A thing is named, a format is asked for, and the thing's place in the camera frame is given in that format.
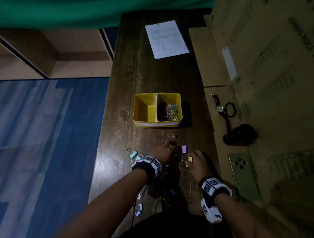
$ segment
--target dark brown tabletop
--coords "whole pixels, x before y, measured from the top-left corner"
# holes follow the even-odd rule
[[[206,26],[204,14],[209,9],[176,11],[141,11],[125,14],[121,18],[112,65],[105,112],[101,127],[98,153],[90,191],[91,201],[132,169],[126,149],[146,153],[161,145],[172,134],[178,134],[178,145],[187,145],[189,151],[202,150],[219,164],[213,135],[213,125],[205,100],[202,79],[198,70],[188,29]],[[190,51],[155,60],[145,30],[146,25],[176,20]],[[137,128],[133,122],[134,95],[151,92],[173,92],[181,95],[183,121],[173,128]],[[185,164],[179,164],[179,186],[175,187],[176,208],[203,215],[203,198],[197,182]],[[141,202],[143,212],[134,218],[133,225],[161,211],[160,199],[145,193]],[[133,212],[130,211],[116,230],[120,235],[130,229]]]

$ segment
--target watch face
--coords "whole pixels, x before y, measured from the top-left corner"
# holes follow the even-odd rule
[[[224,112],[224,107],[219,105],[216,107],[216,111],[217,112]]]

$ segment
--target green cloth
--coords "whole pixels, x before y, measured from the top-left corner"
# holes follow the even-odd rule
[[[0,0],[0,26],[107,28],[138,10],[212,8],[214,0]]]

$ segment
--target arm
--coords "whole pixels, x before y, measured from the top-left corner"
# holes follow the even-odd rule
[[[167,140],[162,146],[153,148],[150,156],[165,165],[176,148],[174,142]],[[147,179],[144,170],[134,169],[96,197],[56,238],[111,237]]]
[[[201,151],[195,151],[188,156],[193,157],[193,162],[186,161],[190,170],[199,183],[206,176],[213,176],[206,164],[206,159]],[[232,231],[238,238],[274,237],[250,211],[225,193],[220,193],[214,198],[214,203],[221,215],[226,219]]]

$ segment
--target black cylindrical object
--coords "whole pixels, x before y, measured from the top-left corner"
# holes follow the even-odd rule
[[[257,133],[248,124],[242,124],[229,131],[222,137],[227,145],[244,146],[252,144],[257,138]]]

